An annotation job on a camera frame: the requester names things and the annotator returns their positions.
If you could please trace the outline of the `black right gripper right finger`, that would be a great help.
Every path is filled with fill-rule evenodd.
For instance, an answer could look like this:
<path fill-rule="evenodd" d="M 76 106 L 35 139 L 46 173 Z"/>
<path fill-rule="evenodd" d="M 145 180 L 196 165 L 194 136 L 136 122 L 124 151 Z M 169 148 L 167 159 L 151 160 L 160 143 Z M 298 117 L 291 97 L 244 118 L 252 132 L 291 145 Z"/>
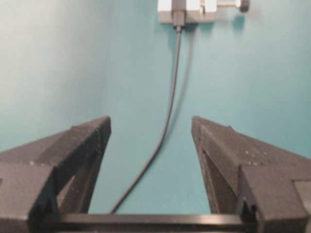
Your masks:
<path fill-rule="evenodd" d="M 311 230 L 311 161 L 208 119 L 191 134 L 210 210 L 254 221 L 259 233 Z"/>

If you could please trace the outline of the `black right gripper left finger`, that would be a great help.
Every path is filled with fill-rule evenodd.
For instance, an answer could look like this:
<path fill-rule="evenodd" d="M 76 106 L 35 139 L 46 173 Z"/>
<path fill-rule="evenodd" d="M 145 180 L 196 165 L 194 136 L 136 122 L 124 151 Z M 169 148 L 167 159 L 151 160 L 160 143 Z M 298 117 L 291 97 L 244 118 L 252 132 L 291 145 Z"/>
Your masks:
<path fill-rule="evenodd" d="M 110 134 L 102 116 L 1 152 L 1 232 L 31 233 L 47 214 L 87 213 Z"/>

